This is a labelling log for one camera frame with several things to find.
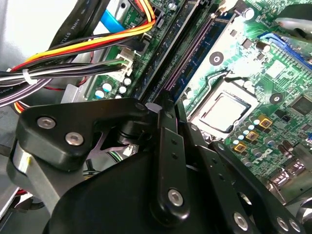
white connector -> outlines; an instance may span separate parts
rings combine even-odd
[[[129,76],[132,73],[134,52],[128,48],[123,48],[122,51],[116,56],[116,59],[123,59],[126,63],[123,63],[123,68],[116,72],[110,72],[106,75],[123,82],[125,76]]]
[[[231,10],[237,3],[237,0],[223,0],[218,8],[218,11],[222,14]]]

blue cable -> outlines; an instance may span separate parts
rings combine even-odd
[[[110,33],[119,33],[125,30],[108,10],[104,12],[101,22]]]

black mechanical arm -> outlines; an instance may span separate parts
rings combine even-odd
[[[7,171],[46,205],[45,234],[305,233],[226,145],[207,145],[181,103],[160,100],[150,110],[126,98],[22,113]],[[137,154],[84,180],[87,158],[130,143]]]

yellow wire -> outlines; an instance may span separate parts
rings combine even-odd
[[[145,14],[146,14],[146,17],[147,17],[147,21],[148,22],[152,22],[151,14],[150,14],[150,12],[148,10],[148,7],[146,6],[145,1],[144,0],[139,0],[139,1],[140,1],[141,5],[142,5],[144,11],[145,11]]]
[[[113,39],[131,37],[131,36],[135,36],[135,35],[142,34],[144,32],[149,31],[155,23],[155,20],[154,20],[155,15],[154,15],[154,12],[153,12],[153,10],[152,10],[152,8],[151,8],[151,6],[147,0],[139,0],[139,1],[142,4],[142,7],[144,8],[145,14],[148,18],[148,22],[149,22],[148,24],[145,24],[145,25],[142,25],[139,27],[135,27],[135,28],[131,28],[131,29],[127,29],[127,30],[124,30],[122,32],[115,33],[115,34],[112,34],[112,35],[109,35],[109,36],[106,36],[103,38],[98,38],[98,39],[91,40],[91,41],[85,41],[85,42],[65,46],[65,47],[62,47],[59,49],[55,49],[55,50],[45,51],[45,52],[31,56],[29,59],[26,60],[26,62],[32,61],[32,60],[35,60],[35,59],[38,59],[38,58],[44,57],[44,56],[62,53],[64,51],[68,51],[68,50],[78,49],[78,48],[83,47],[83,46],[88,46],[88,45],[92,45],[95,43],[105,42],[105,41],[113,40]]]
[[[17,107],[17,105],[15,104],[15,102],[14,102],[14,107],[15,107],[16,111],[17,111],[19,114],[21,114],[21,111],[19,110],[19,108]]]

blue connector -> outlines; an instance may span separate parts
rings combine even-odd
[[[269,42],[274,43],[279,48],[281,48],[283,51],[288,53],[293,59],[295,59],[297,62],[299,62],[302,66],[304,66],[307,70],[312,72],[312,65],[305,61],[305,59],[298,54],[296,51],[294,51],[286,42],[283,41],[282,38],[280,38],[278,35],[274,33],[263,33],[258,36],[259,39],[266,39]]]
[[[122,25],[114,18],[111,13],[109,13],[108,10],[104,12],[104,15],[101,18],[101,22],[110,33],[119,33],[125,30],[124,27],[122,27]]]

